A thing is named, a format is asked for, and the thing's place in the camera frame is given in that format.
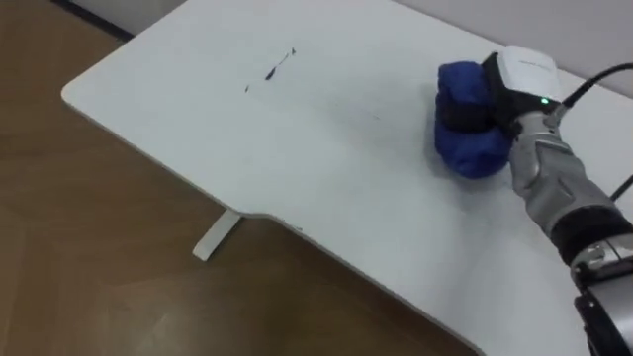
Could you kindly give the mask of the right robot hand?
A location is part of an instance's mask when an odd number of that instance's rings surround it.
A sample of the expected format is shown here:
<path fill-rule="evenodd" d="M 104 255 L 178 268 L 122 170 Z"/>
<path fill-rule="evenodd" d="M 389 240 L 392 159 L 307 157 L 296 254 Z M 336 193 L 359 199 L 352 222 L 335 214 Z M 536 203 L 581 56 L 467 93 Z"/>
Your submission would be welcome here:
<path fill-rule="evenodd" d="M 456 61 L 438 68 L 436 116 L 453 132 L 498 129 L 515 137 L 521 131 L 520 117 L 547 116 L 561 101 L 554 59 L 534 49 L 506 46 L 481 62 Z"/>

